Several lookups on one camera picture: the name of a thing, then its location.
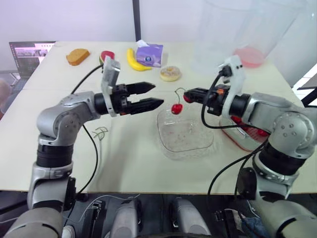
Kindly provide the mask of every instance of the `transparent tray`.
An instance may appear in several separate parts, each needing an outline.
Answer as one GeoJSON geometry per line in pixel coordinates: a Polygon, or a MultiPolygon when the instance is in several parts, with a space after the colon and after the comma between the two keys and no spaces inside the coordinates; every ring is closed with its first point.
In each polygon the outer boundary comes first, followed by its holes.
{"type": "Polygon", "coordinates": [[[197,109],[186,108],[178,115],[165,109],[159,112],[157,124],[161,148],[168,158],[199,158],[213,143],[213,131],[203,125],[197,109]]]}

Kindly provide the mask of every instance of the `wall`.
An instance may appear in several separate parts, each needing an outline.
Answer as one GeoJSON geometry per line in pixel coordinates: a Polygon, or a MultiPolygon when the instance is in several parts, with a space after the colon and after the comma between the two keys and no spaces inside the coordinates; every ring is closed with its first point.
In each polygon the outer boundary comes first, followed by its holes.
{"type": "MultiPolygon", "coordinates": [[[[307,2],[305,11],[269,56],[291,86],[317,62],[317,1],[307,2]]],[[[140,0],[142,38],[149,42],[193,41],[202,7],[203,0],[140,0]]]]}
{"type": "Polygon", "coordinates": [[[0,71],[10,41],[135,41],[131,0],[1,0],[0,71]]]}

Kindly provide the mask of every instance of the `clear plastic container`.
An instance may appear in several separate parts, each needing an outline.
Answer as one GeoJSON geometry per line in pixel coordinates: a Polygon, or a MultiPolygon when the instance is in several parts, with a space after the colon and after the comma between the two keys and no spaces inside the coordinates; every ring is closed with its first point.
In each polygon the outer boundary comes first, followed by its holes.
{"type": "Polygon", "coordinates": [[[213,131],[206,128],[196,109],[183,109],[174,115],[170,108],[157,116],[158,138],[163,153],[170,159],[198,159],[213,143],[213,131]]]}
{"type": "Polygon", "coordinates": [[[246,17],[236,39],[234,54],[240,57],[242,64],[260,66],[305,5],[305,0],[253,1],[252,9],[258,14],[246,17]]]}
{"type": "Polygon", "coordinates": [[[194,48],[194,70],[218,72],[218,66],[237,47],[236,38],[247,19],[257,14],[255,0],[205,0],[194,48]]]}

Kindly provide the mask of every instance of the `cherry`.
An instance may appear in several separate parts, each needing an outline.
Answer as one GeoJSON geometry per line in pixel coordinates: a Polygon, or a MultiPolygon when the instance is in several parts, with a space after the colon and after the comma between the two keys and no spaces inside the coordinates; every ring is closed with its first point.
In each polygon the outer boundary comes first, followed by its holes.
{"type": "Polygon", "coordinates": [[[182,110],[183,110],[183,105],[180,103],[174,104],[171,109],[172,113],[176,115],[180,114],[182,110]]]}
{"type": "Polygon", "coordinates": [[[190,101],[190,99],[188,97],[186,97],[185,95],[183,95],[183,99],[185,100],[185,102],[187,103],[192,103],[192,101],[190,101]]]}
{"type": "Polygon", "coordinates": [[[257,134],[259,135],[259,136],[268,136],[268,133],[266,132],[266,131],[264,131],[264,130],[261,130],[261,129],[258,129],[257,130],[257,134]]]}

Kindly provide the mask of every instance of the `bread slice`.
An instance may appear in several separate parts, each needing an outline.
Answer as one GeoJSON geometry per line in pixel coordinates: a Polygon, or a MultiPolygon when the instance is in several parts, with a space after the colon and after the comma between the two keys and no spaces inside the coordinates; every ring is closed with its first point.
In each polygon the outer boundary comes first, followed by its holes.
{"type": "Polygon", "coordinates": [[[87,49],[74,49],[66,59],[70,65],[79,65],[85,58],[90,55],[87,49]]]}

